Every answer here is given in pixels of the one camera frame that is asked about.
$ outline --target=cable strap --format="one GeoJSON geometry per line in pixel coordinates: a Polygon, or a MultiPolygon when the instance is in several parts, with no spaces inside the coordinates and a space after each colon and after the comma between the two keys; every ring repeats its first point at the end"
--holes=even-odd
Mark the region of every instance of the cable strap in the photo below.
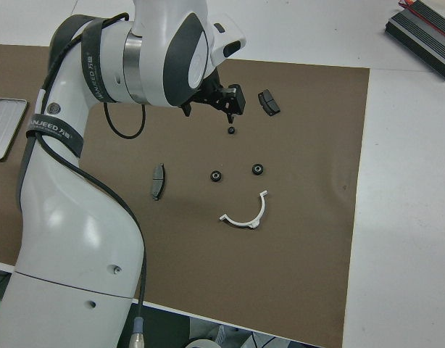
{"type": "Polygon", "coordinates": [[[83,66],[84,79],[93,96],[102,103],[115,103],[116,101],[108,95],[101,77],[100,43],[104,21],[104,18],[96,18],[84,29],[80,44],[81,64],[83,66]]]}
{"type": "Polygon", "coordinates": [[[45,136],[51,136],[61,141],[77,158],[80,158],[84,139],[65,121],[53,116],[34,114],[29,121],[26,136],[32,136],[35,132],[40,132],[45,136]]]}

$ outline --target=red wire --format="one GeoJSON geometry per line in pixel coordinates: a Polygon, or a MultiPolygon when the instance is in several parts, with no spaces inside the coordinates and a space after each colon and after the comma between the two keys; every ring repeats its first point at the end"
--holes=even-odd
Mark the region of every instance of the red wire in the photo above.
{"type": "Polygon", "coordinates": [[[424,22],[429,24],[433,29],[437,30],[441,35],[443,35],[445,37],[445,32],[442,31],[442,29],[440,29],[439,27],[434,25],[430,20],[428,20],[427,18],[422,16],[419,12],[417,12],[416,10],[411,8],[411,5],[414,3],[413,1],[404,0],[404,2],[406,2],[406,4],[403,4],[402,2],[399,2],[398,5],[403,7],[404,9],[408,9],[411,13],[413,13],[413,15],[419,17],[421,20],[423,20],[424,22]]]}

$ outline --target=white plastic bracket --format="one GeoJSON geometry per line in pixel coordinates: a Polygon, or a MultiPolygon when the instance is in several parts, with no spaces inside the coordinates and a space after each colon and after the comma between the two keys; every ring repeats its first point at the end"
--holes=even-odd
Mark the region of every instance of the white plastic bracket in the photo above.
{"type": "Polygon", "coordinates": [[[220,220],[227,220],[229,223],[232,223],[235,226],[238,227],[250,227],[250,228],[256,228],[259,225],[259,221],[261,220],[261,217],[265,213],[266,203],[265,203],[265,196],[267,195],[267,191],[263,191],[261,194],[259,194],[259,197],[261,198],[261,210],[259,211],[259,214],[253,219],[252,221],[249,221],[247,223],[238,223],[237,221],[232,220],[230,217],[228,217],[227,214],[224,214],[220,217],[220,220]]]}

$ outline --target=black velcro strap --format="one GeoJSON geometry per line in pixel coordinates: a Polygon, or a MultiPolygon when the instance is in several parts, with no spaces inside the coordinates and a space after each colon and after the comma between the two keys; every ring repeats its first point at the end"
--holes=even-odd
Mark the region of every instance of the black velcro strap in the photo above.
{"type": "Polygon", "coordinates": [[[61,141],[77,158],[80,157],[84,139],[65,121],[53,116],[34,114],[29,121],[26,136],[31,136],[35,132],[40,132],[61,141]]]}
{"type": "Polygon", "coordinates": [[[83,31],[80,47],[83,74],[93,96],[102,103],[115,103],[116,101],[108,95],[104,80],[101,77],[100,42],[104,21],[103,18],[97,18],[90,22],[83,31]]]}
{"type": "Polygon", "coordinates": [[[54,63],[58,55],[71,41],[80,27],[95,17],[85,16],[84,14],[74,14],[68,17],[57,29],[50,41],[49,68],[54,63]]]}

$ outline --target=white round object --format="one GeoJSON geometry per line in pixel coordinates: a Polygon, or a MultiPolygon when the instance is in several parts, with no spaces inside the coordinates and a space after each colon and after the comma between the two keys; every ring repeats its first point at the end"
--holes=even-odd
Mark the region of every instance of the white round object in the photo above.
{"type": "Polygon", "coordinates": [[[210,341],[209,339],[197,339],[193,341],[186,348],[221,348],[216,342],[210,341]]]}

